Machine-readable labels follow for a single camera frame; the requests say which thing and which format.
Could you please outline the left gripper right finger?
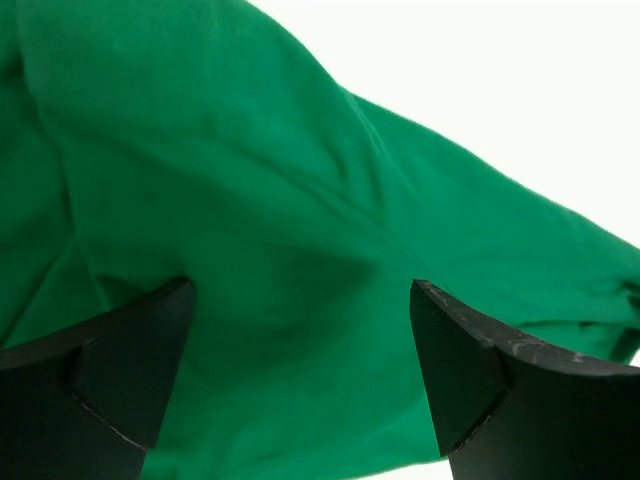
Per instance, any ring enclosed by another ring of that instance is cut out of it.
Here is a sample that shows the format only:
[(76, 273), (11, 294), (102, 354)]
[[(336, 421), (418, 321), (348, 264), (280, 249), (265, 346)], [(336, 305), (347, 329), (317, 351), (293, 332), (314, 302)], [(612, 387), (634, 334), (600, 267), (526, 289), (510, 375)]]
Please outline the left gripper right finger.
[(529, 335), (427, 281), (410, 320), (456, 479), (635, 479), (639, 371)]

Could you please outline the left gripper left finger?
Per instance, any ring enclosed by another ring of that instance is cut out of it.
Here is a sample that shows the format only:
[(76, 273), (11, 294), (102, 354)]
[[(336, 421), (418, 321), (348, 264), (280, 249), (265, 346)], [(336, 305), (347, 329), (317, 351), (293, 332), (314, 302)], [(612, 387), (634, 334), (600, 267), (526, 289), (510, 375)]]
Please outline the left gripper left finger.
[(195, 309), (169, 281), (136, 301), (1, 351), (1, 476), (137, 479), (154, 449)]

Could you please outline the green t shirt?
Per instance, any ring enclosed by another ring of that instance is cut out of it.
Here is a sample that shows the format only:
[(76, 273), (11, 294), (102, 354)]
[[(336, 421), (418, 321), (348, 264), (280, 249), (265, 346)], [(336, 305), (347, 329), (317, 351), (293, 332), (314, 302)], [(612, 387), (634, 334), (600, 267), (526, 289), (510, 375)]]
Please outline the green t shirt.
[(147, 479), (348, 479), (439, 459), (425, 279), (625, 363), (639, 252), (340, 86), (245, 1), (1, 5), (1, 343), (168, 279), (197, 312)]

